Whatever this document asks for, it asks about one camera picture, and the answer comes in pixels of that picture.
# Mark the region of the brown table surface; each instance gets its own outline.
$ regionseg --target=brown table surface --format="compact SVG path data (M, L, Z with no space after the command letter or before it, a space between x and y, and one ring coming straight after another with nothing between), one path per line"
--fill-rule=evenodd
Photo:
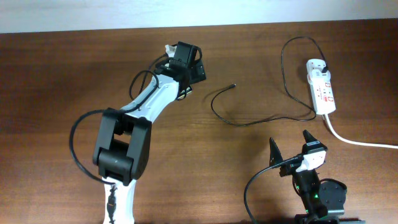
M161 29L89 30L0 35L0 222L102 223L104 188L72 161L68 136L86 111L130 102L129 83L165 44L200 46L207 80L163 110L152 127L150 158L136 186L138 223L238 223L249 220L246 182L269 163L269 138L284 158L301 151L309 130L329 148L320 178L348 186L345 217L398 220L398 151L354 146L314 121L289 120L235 128L210 110L214 91L231 83L215 108L237 122L272 115L310 117L284 92L280 51L309 35L328 60L337 110L331 122L357 141L398 144L398 20L303 22ZM290 92L311 103L305 63L320 58L308 40L285 51ZM75 137L80 160L91 157L100 116ZM251 186L258 220L305 213L291 177L266 172Z

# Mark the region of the white cord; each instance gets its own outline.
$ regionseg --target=white cord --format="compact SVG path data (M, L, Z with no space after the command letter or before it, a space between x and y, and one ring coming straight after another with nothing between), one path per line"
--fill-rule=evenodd
M373 143L364 143L364 142L356 142L356 141L347 140L336 133L336 131L331 126L329 116L327 114L324 115L324 118L326 119L326 123L328 124L329 130L333 133L334 136L336 136L336 138L342 140L343 142L347 142L350 144L356 144L359 146L373 146L373 147L386 147L386 148L391 148L391 149L398 149L398 146L392 146L392 145L387 145L387 144L373 144Z

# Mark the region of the robotic arm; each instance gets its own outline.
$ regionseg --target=robotic arm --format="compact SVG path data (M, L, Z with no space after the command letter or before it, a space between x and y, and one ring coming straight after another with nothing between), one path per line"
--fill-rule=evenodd
M144 101L137 110L112 113L117 110L108 109L103 113L93 163L103 180L113 183L104 185L104 223L134 223L134 188L148 163L152 123L169 103L192 92L191 84L206 79L200 48L179 42L166 45L166 53L169 57L155 66L156 77L149 86L121 108L129 111ZM130 141L117 140L115 134L130 135Z

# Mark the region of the wooden table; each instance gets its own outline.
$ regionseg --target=wooden table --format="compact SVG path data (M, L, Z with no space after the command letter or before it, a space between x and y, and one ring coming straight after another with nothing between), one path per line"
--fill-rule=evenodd
M348 139L398 144L398 20L304 22L166 29L91 30L0 35L0 222L95 223L104 215L104 188L72 161L68 135L86 111L130 102L129 82L165 44L200 46L207 80L186 100L170 104L152 128L150 158L134 199L138 223L239 223L246 182L269 163L273 137L284 158L301 151L309 130L329 148L318 169L348 186L345 217L368 223L398 219L398 151L343 143L314 121L289 120L235 128L272 115L310 117L284 92L280 51L291 37L309 35L328 60L337 110L336 131ZM307 40L285 51L289 91L311 102L305 63L320 58ZM80 160L91 163L100 116L75 137ZM251 186L259 220L305 213L291 178L266 172Z

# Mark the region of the power strip socket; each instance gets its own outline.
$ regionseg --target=power strip socket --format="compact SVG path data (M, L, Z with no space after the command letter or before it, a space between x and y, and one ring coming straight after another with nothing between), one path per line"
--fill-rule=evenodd
M307 80L311 87L315 112L319 115L330 114L336 110L335 97L331 90L330 72L322 73L326 62L311 59L307 62Z

